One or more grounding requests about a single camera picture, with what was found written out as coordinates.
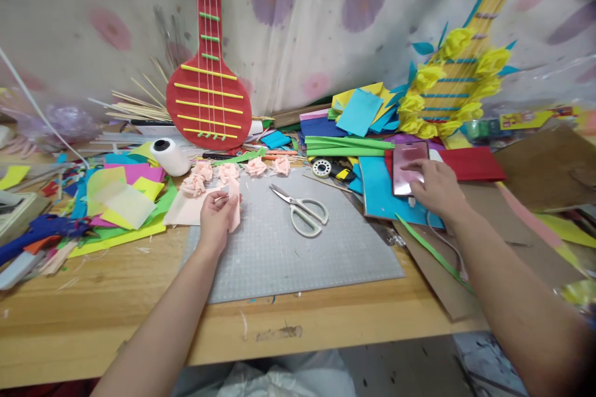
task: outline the tape roll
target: tape roll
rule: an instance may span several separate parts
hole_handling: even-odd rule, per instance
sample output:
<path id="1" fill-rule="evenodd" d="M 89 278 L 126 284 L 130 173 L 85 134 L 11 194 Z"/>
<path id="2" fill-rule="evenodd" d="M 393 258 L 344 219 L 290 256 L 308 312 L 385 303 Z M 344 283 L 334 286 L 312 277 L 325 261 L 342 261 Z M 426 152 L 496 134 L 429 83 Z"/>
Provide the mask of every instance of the tape roll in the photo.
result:
<path id="1" fill-rule="evenodd" d="M 318 178 L 327 178 L 331 174 L 331 163 L 327 160 L 316 160 L 312 165 L 312 173 Z"/>

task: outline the smartphone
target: smartphone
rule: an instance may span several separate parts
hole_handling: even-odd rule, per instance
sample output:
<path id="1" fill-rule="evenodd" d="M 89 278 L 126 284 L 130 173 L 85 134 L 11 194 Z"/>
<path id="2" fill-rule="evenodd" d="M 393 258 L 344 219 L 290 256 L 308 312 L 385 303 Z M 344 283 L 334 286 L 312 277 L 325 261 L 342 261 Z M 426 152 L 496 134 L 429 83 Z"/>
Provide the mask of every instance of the smartphone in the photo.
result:
<path id="1" fill-rule="evenodd" d="M 420 158 L 428 159 L 428 143 L 426 141 L 395 145 L 393 150 L 393 195 L 411 196 L 410 182 L 414 180 L 424 182 L 421 173 L 402 170 L 402 166 Z"/>

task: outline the guitar neck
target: guitar neck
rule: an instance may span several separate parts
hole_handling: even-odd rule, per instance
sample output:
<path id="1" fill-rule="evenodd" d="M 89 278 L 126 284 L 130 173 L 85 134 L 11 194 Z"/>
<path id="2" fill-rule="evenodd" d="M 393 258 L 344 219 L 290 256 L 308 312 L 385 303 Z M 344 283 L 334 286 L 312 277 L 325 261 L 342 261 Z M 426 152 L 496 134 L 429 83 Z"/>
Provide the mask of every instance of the guitar neck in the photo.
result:
<path id="1" fill-rule="evenodd" d="M 197 0 L 199 66 L 221 72 L 222 0 Z"/>

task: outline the purple paper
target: purple paper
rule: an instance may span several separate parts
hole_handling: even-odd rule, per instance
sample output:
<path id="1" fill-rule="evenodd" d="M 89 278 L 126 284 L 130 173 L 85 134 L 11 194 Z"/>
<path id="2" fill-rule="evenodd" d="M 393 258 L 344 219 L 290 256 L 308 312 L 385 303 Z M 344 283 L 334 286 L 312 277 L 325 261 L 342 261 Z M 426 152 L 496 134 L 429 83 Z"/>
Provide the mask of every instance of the purple paper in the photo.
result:
<path id="1" fill-rule="evenodd" d="M 300 122 L 304 136 L 348 136 L 348 132 L 335 125 L 335 121 L 327 117 Z"/>
<path id="2" fill-rule="evenodd" d="M 428 150 L 435 149 L 437 151 L 445 150 L 445 146 L 439 143 L 435 143 L 432 140 L 421 140 L 415 135 L 410 135 L 409 133 L 396 133 L 388 138 L 385 138 L 383 141 L 391 141 L 395 144 L 403 144 L 403 143 L 414 143 L 416 141 L 426 141 L 428 143 Z"/>

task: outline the scissors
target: scissors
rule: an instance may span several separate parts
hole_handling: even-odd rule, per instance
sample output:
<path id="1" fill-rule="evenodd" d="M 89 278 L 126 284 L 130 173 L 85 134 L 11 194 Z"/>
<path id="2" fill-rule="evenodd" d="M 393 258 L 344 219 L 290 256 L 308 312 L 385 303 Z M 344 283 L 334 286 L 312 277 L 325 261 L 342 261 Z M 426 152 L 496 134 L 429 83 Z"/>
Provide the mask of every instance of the scissors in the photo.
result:
<path id="1" fill-rule="evenodd" d="M 310 218 L 311 216 L 317 219 L 323 225 L 327 224 L 327 221 L 329 220 L 329 212 L 327 211 L 327 208 L 324 206 L 324 204 L 318 200 L 313 200 L 312 198 L 292 198 L 287 194 L 287 192 L 282 191 L 274 184 L 269 185 L 269 188 L 271 188 L 273 192 L 280 196 L 283 201 L 290 204 L 290 219 L 292 220 L 292 225 L 294 225 L 296 231 L 298 231 L 298 233 L 302 236 L 314 237 L 323 229 L 316 221 Z M 323 211 L 323 215 L 315 213 L 312 209 L 306 207 L 306 203 L 312 203 L 313 205 L 316 205 Z M 312 231 L 307 232 L 302 230 L 297 224 L 297 218 L 306 223 L 312 229 Z"/>

